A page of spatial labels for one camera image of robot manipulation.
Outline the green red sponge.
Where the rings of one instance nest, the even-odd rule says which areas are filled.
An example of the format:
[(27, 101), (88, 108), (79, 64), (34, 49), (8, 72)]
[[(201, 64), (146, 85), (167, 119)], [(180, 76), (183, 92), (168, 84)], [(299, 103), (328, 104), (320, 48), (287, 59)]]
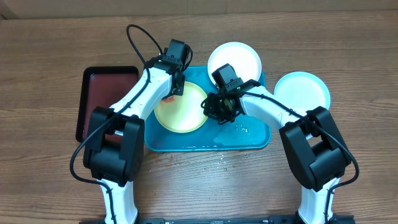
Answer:
[(170, 96), (170, 97), (165, 98), (165, 99), (162, 100), (163, 103), (171, 103), (173, 101), (175, 101), (175, 97), (174, 96)]

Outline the light blue plate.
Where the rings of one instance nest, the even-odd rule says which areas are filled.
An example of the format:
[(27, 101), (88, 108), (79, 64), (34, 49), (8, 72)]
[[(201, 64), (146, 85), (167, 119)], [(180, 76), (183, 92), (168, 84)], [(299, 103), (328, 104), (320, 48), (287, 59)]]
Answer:
[(280, 100), (303, 110), (318, 106), (330, 108), (331, 95), (326, 84), (308, 72), (291, 72), (284, 75), (274, 88), (274, 95)]

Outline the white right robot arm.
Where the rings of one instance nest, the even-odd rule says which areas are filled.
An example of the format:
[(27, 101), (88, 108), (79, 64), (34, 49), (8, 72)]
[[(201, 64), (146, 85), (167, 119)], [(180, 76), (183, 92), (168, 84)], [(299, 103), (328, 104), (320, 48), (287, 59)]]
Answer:
[(277, 129), (290, 170), (303, 187), (301, 222), (332, 223), (333, 194), (353, 156), (326, 108), (302, 112), (284, 105), (259, 82), (240, 78), (219, 83), (218, 91), (209, 93), (201, 107), (219, 125), (243, 114)]

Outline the yellow plate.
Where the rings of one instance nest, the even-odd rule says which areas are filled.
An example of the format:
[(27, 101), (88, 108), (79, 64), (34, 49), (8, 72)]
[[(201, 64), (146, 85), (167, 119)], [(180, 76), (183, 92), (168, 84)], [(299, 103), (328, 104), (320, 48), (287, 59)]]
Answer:
[(189, 133), (200, 128), (207, 120), (201, 107), (207, 97), (201, 87), (185, 82), (183, 95), (174, 95), (175, 101), (163, 103), (162, 100), (154, 109), (158, 122), (169, 131)]

